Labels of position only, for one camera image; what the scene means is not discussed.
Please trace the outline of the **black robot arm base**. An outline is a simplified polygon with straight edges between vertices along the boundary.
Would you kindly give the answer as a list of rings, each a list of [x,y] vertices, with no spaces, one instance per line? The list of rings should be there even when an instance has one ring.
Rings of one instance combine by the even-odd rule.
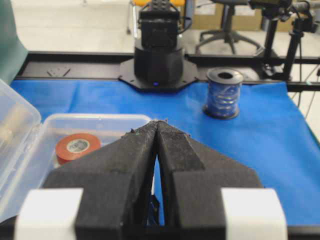
[[[151,0],[139,12],[141,36],[133,58],[120,64],[119,80],[145,92],[176,92],[198,81],[196,64],[185,58],[180,12],[168,0]]]

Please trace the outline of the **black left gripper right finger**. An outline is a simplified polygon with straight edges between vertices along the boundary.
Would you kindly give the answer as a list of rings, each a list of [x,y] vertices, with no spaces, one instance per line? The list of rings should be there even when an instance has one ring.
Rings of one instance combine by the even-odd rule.
[[[157,123],[165,222],[184,240],[286,240],[276,191],[250,167]]]

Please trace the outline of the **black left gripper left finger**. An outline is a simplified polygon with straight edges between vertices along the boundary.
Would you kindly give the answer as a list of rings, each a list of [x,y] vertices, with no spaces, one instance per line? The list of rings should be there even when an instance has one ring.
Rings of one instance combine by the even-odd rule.
[[[147,224],[158,124],[52,170],[16,218],[16,240],[123,240]]]

